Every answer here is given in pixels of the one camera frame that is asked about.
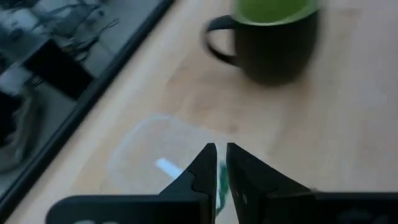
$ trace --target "wooden desk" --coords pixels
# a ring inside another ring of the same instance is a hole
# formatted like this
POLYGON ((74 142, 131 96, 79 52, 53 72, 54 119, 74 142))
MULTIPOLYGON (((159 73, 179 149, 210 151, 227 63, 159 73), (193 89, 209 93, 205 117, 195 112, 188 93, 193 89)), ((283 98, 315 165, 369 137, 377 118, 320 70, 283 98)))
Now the wooden desk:
MULTIPOLYGON (((307 76, 278 89, 201 48, 204 22, 228 13, 228 2, 174 5, 8 223, 42 223, 69 195, 117 192, 104 183, 109 157, 158 112, 223 133, 309 187, 398 189, 398 2, 329 1, 307 76)), ((231 200, 219 219, 237 223, 231 200)))

